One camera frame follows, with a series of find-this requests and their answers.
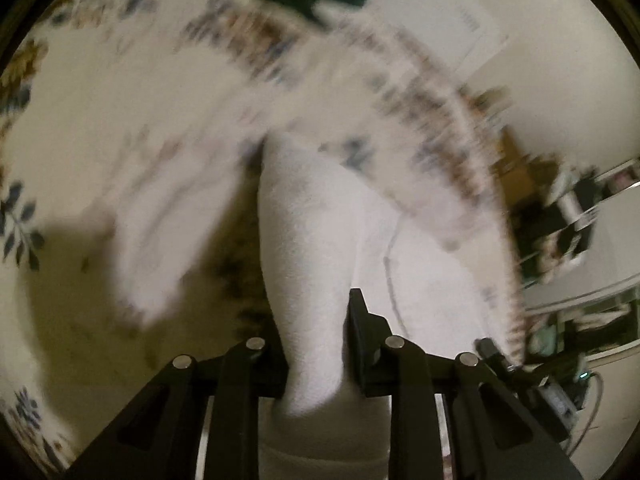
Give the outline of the white pants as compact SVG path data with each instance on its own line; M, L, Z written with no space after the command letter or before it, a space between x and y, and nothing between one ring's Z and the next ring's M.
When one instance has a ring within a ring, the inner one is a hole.
M290 374L260 410L265 479L383 479L390 404L348 362L347 301L360 289L395 333L452 358L477 339L518 354L520 295L496 200L458 240L443 200L400 210L330 155L286 133L122 148L100 203L110 222L116 333L146 359L208 353L273 326Z

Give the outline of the cluttered white shelf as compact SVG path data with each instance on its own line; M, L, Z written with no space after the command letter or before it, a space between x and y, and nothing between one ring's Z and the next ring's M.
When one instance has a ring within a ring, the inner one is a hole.
M637 327L638 158L601 172L537 157L528 170L538 194L511 212L527 314L526 359L623 344Z

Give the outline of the brown wooden furniture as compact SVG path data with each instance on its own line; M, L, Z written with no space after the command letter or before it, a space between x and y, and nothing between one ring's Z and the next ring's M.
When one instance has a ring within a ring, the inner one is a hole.
M506 206L512 210L534 200L546 200L559 173L559 159L555 155L525 154L510 127L501 129L497 148L499 159L492 168Z

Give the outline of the floral bed blanket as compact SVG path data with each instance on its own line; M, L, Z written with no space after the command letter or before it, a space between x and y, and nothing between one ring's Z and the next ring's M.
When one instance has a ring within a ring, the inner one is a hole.
M1 76L1 413L48 479L170 358L273 328L262 142L295 136L435 235L524 356L491 105L377 10L54 0Z

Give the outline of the white air conditioner unit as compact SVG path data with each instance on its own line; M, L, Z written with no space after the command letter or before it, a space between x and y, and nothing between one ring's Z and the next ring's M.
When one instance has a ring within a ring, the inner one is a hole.
M461 80L508 41L480 0L369 0L369 6L388 24L410 32Z

